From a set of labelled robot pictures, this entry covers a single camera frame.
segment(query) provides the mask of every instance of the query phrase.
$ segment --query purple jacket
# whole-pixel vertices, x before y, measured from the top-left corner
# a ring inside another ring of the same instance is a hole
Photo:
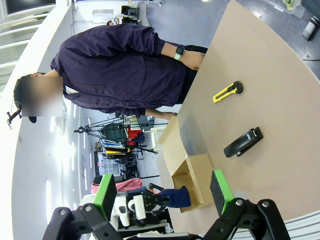
[[[67,39],[51,69],[79,92],[65,95],[74,104],[140,116],[175,105],[180,95],[187,68],[161,55],[164,44],[152,27],[97,26]]]

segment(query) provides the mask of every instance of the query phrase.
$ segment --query stapler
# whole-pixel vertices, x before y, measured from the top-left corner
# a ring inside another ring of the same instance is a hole
[[[224,154],[227,158],[231,158],[235,154],[240,157],[263,138],[264,136],[262,135],[259,127],[254,129],[251,128],[249,131],[227,146],[223,150]]]
[[[242,91],[243,87],[241,82],[235,81],[234,83],[232,83],[231,85],[227,86],[225,89],[214,95],[213,102],[217,103],[231,94],[240,94],[242,93]]]

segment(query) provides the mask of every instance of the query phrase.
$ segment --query jacket sleeve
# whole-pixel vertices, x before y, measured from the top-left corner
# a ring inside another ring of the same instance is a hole
[[[98,108],[97,110],[105,114],[119,113],[119,114],[125,114],[126,116],[135,115],[137,118],[139,118],[141,115],[144,116],[146,114],[145,108],[101,107],[101,108]]]
[[[102,25],[75,35],[66,48],[89,57],[113,57],[120,53],[136,51],[160,55],[165,41],[152,27],[122,23]]]

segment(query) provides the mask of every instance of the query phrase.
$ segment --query open box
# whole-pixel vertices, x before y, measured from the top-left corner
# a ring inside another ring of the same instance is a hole
[[[161,144],[166,167],[172,178],[175,189],[186,186],[191,200],[191,206],[180,208],[186,212],[212,204],[210,182],[213,171],[208,154],[188,156],[181,141],[179,121],[173,116],[166,126],[161,138]]]

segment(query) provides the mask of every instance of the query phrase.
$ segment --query tripod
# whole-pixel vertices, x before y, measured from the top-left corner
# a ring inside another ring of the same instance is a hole
[[[118,122],[118,121],[121,121],[121,120],[122,120],[122,125],[118,125],[118,126],[112,125],[112,126],[108,127],[108,125],[110,125],[112,123],[115,123],[115,122]],[[152,124],[152,125],[167,125],[167,123],[158,123],[158,124]],[[109,130],[109,131],[112,131],[112,130],[125,130],[125,129],[129,129],[129,128],[132,128],[132,127],[140,127],[140,128],[141,127],[149,127],[149,123],[125,125],[125,116],[120,115],[120,117],[114,117],[114,118],[111,118],[111,119],[98,121],[98,122],[90,124],[90,125],[85,125],[84,127],[83,126],[78,126],[78,129],[74,130],[73,132],[74,133],[79,133],[79,134],[86,133],[88,136],[93,136],[93,137],[97,137],[99,139],[104,139],[104,140],[106,140],[108,142],[115,143],[115,144],[121,144],[121,145],[123,145],[123,146],[125,146],[127,148],[130,148],[130,149],[139,149],[139,150],[150,152],[150,153],[153,153],[153,154],[158,154],[156,151],[153,151],[153,150],[150,150],[150,149],[146,149],[146,148],[143,148],[143,147],[140,147],[140,146],[128,145],[126,143],[126,141],[125,141],[125,136],[124,136],[123,131],[122,131],[122,140],[112,139],[112,138],[109,138],[107,136],[104,136],[101,133],[103,130]]]

